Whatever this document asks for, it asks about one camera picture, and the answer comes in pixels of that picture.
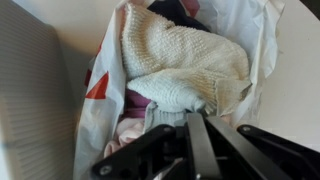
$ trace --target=pink clothing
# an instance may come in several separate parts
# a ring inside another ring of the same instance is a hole
[[[140,137],[143,134],[143,127],[144,119],[126,118],[122,120],[116,129],[116,140],[108,142],[104,151],[104,157],[109,156]]]
[[[144,118],[146,107],[150,103],[150,100],[135,91],[126,89],[125,102],[122,118]]]

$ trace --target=knitted sweater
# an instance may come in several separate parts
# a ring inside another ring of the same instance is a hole
[[[216,34],[175,26],[128,3],[122,53],[128,88],[164,110],[231,113],[250,85],[245,51]]]

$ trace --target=white knitted garment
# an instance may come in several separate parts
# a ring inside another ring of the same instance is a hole
[[[229,114],[250,85],[245,51],[224,37],[173,22],[128,3],[122,33],[128,88],[164,111]]]

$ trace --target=clothing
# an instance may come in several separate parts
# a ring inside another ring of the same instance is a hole
[[[150,100],[135,91],[126,89],[125,102],[124,113],[121,118],[144,118]]]
[[[120,148],[131,143],[143,134],[144,119],[141,118],[126,118],[122,120],[116,129],[115,139],[108,142],[104,157],[111,155]]]
[[[170,21],[173,21],[176,26],[185,26],[210,32],[209,29],[199,21],[186,15],[186,11],[179,0],[155,1],[148,7],[148,9]]]
[[[122,33],[127,87],[173,112],[230,114],[250,85],[245,51],[128,3]]]
[[[160,124],[171,126],[181,125],[180,121],[185,120],[186,112],[167,112],[161,110],[155,102],[151,102],[146,109],[146,119],[143,132],[146,133]]]

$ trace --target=white plastic bag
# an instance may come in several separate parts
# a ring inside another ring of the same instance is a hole
[[[106,143],[112,139],[124,106],[125,72],[120,36],[122,1],[113,12],[101,51],[88,86],[78,127],[74,179],[88,179],[91,166],[102,159]],[[147,7],[153,0],[132,0]],[[276,24],[284,4],[279,0],[181,0],[187,14],[247,52],[252,87],[233,113],[233,124],[256,125],[262,85],[275,67],[278,56]]]

